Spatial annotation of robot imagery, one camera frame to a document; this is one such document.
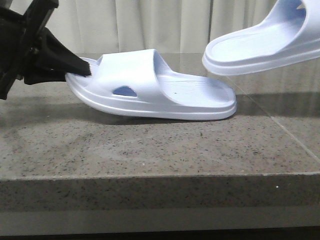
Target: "white curtain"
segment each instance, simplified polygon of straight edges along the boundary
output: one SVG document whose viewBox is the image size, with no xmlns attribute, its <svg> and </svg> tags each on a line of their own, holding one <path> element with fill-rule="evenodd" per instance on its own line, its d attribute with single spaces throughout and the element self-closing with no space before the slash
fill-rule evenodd
<svg viewBox="0 0 320 240">
<path fill-rule="evenodd" d="M 32 0 L 14 0 L 23 13 Z M 157 49 L 203 53 L 208 42 L 263 20 L 276 0 L 60 0 L 47 27 L 74 53 Z"/>
</svg>

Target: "white slide sandal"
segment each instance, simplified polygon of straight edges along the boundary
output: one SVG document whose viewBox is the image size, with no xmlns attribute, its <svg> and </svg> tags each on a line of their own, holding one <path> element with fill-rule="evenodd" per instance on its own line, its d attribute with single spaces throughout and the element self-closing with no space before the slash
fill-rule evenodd
<svg viewBox="0 0 320 240">
<path fill-rule="evenodd" d="M 104 54 L 89 62 L 91 76 L 66 74 L 71 90 L 102 112 L 179 120 L 220 120 L 236 112 L 222 81 L 174 72 L 155 49 Z"/>
<path fill-rule="evenodd" d="M 320 57 L 320 0 L 278 0 L 258 25 L 211 41 L 202 58 L 224 76 L 283 67 Z"/>
</svg>

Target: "granite countertop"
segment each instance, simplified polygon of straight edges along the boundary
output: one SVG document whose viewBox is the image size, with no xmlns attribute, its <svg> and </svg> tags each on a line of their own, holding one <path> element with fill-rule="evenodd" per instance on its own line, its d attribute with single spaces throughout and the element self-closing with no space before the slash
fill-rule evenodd
<svg viewBox="0 0 320 240">
<path fill-rule="evenodd" d="M 236 114 L 116 116 L 64 82 L 16 81 L 0 101 L 0 212 L 319 204 L 320 60 L 223 77 L 201 54 L 162 56 L 233 87 Z"/>
</svg>

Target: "slide sandal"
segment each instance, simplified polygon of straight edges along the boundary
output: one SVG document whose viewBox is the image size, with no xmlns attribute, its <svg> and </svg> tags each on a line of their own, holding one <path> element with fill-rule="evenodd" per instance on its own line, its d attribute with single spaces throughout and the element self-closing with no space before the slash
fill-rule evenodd
<svg viewBox="0 0 320 240">
<path fill-rule="evenodd" d="M 270 70 L 320 57 L 320 0 L 278 0 L 258 25 L 211 41 L 202 58 L 224 76 Z"/>
<path fill-rule="evenodd" d="M 102 112 L 133 117 L 220 120 L 236 111 L 234 91 L 203 76 L 174 72 L 155 49 L 104 54 L 91 76 L 67 73 L 71 90 Z"/>
</svg>

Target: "speckled stone surface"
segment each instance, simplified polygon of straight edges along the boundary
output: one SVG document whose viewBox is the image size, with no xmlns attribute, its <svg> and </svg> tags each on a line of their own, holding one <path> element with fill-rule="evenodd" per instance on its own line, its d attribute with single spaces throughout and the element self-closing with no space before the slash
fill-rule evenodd
<svg viewBox="0 0 320 240">
<path fill-rule="evenodd" d="M 163 57 L 207 75 L 200 54 Z M 0 101 L 0 212 L 318 205 L 319 73 L 314 60 L 218 77 L 237 113 L 196 122 L 111 115 L 66 83 L 16 81 Z"/>
</svg>

